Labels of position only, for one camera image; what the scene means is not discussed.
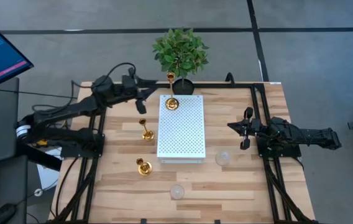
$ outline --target white perforated box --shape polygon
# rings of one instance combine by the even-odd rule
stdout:
[[[175,95],[176,110],[168,110],[170,95],[160,95],[157,157],[162,163],[201,163],[206,158],[201,95]]]

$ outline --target small tree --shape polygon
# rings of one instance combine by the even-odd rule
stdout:
[[[197,69],[204,70],[208,63],[206,49],[201,37],[193,35],[193,29],[183,31],[170,29],[164,37],[156,39],[153,52],[157,52],[154,60],[162,66],[162,72],[173,72],[182,77],[182,88],[188,73],[196,75]]]

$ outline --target wooden tabletop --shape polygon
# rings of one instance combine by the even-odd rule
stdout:
[[[270,115],[290,120],[282,86],[265,83],[265,90]],[[251,140],[248,150],[240,150],[242,139],[226,126],[226,123],[241,121],[244,110],[253,106],[250,90],[195,90],[194,95],[204,98],[206,159],[202,164],[161,164],[156,156],[157,136],[150,142],[142,140],[143,129],[138,120],[146,118],[147,128],[156,133],[159,95],[169,93],[169,89],[158,89],[152,94],[145,102],[147,114],[138,113],[134,100],[107,110],[106,142],[99,159],[89,222],[139,223],[141,218],[146,218],[148,223],[213,223],[217,219],[222,223],[272,223],[264,165],[258,156],[256,141]],[[81,89],[78,100],[90,94],[90,89]],[[257,98],[263,116],[259,94]],[[87,117],[75,118],[72,129],[87,127],[88,121]],[[215,161],[216,154],[221,151],[231,155],[226,167]],[[138,173],[135,163],[138,157],[153,165],[150,175]],[[63,161],[60,180],[72,160]],[[280,162],[287,192],[301,211],[314,219],[302,167],[291,158],[281,158]],[[60,210],[75,193],[80,164],[81,159],[65,181]],[[170,196],[170,188],[176,184],[185,190],[181,200],[173,200]],[[277,200],[280,218],[283,218],[278,193]],[[80,203],[79,218],[83,216],[84,202],[85,195]]]

